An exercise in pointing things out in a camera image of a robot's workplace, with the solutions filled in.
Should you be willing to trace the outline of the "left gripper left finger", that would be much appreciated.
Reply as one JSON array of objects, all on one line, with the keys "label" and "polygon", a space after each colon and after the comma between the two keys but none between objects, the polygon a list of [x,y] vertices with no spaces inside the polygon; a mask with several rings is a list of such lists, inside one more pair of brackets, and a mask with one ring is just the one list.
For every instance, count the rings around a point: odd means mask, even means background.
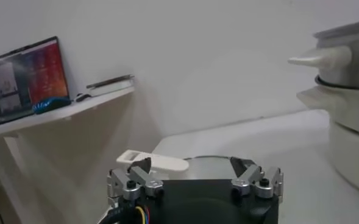
[{"label": "left gripper left finger", "polygon": [[152,167],[151,157],[133,162],[127,170],[111,169],[107,175],[108,205],[114,207],[119,198],[133,204],[141,198],[141,192],[149,198],[162,198],[162,180],[149,174]]}]

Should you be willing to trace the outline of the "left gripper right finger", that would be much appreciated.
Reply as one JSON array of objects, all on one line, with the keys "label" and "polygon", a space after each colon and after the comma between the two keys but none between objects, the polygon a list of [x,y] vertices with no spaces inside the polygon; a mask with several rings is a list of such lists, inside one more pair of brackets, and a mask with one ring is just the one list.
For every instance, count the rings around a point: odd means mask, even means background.
[{"label": "left gripper right finger", "polygon": [[244,197],[252,193],[258,198],[283,197],[283,172],[279,167],[264,170],[250,159],[231,157],[236,178],[231,180],[232,192]]}]

